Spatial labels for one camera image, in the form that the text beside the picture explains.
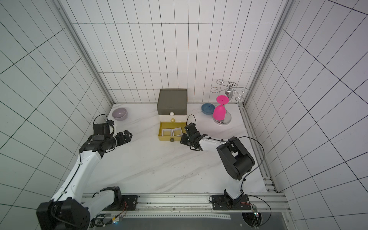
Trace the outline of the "white brooch box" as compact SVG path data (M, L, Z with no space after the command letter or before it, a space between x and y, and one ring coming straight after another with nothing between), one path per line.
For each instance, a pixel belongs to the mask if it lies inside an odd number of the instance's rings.
M183 135L183 132L182 132L182 128L181 127L173 128L172 129L172 136L174 136L174 137L180 137L182 135Z
M173 135L172 133L171 128L162 129L162 137L171 137Z

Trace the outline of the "three-tier drawer cabinet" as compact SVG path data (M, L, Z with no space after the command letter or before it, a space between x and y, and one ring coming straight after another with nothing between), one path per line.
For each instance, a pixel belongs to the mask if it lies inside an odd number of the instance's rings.
M162 137L162 129L182 128L186 133L187 121L187 89L160 89L157 102L157 113L160 120L158 138L160 141L180 141L181 137Z

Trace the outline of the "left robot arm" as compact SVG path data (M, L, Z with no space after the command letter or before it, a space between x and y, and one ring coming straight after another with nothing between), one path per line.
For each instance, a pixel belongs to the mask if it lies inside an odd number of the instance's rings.
M116 133L112 120L94 124L93 130L63 185L49 202L38 206L36 215L42 230L87 230L91 220L104 209L127 210L128 204L117 186L104 188L82 202L83 191L103 156L131 142L133 137L127 130Z

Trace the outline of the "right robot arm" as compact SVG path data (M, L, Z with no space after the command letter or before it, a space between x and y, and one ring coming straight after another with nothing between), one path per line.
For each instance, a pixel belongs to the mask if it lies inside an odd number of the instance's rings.
M223 195L211 195L209 198L213 210L253 210L249 197L242 191L245 176L252 171L255 160L239 138L216 140L201 135L194 123L185 126L185 134L180 143L191 150L217 153L228 173L228 184Z

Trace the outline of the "purple bowl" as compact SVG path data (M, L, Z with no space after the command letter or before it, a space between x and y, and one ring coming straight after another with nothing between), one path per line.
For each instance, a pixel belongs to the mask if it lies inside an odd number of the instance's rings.
M123 120L127 119L128 111L125 108L116 108L112 113L112 117L116 121L123 121Z

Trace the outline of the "blue bowl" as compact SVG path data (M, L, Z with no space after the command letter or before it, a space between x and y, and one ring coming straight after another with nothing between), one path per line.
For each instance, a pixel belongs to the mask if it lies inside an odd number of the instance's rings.
M201 111L205 115L213 115L215 106L211 103L204 103L201 106Z

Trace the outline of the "pink plastic goblet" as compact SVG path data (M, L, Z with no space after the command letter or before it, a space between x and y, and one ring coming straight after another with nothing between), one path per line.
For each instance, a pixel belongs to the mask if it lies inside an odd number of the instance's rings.
M213 112L213 118L217 121L222 121L226 116L226 105L229 102L229 98L225 95L220 95L216 98L217 103L219 104Z

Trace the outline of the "chrome glass rack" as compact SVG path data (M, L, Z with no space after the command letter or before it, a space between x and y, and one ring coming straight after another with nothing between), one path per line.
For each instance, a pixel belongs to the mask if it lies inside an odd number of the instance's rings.
M229 98L229 102L235 98L235 102L240 104L245 101L245 96L249 92L249 89L246 87L240 87L237 83L229 81L227 84L225 84L224 80L217 80L216 81L217 86L214 86L211 88L211 93L217 94L217 97L220 95L225 95ZM226 109L226 116L225 119L222 121L217 121L213 118L214 122L219 125L227 125L232 120L232 115L228 110Z

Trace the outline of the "aluminium mounting rail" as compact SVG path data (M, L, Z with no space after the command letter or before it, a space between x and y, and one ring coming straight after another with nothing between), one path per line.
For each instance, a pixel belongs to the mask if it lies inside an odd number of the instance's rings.
M283 193L244 195L238 203L229 205L224 195L209 193L124 194L118 210L104 209L106 218L215 218L230 219L231 213L288 213L291 209Z

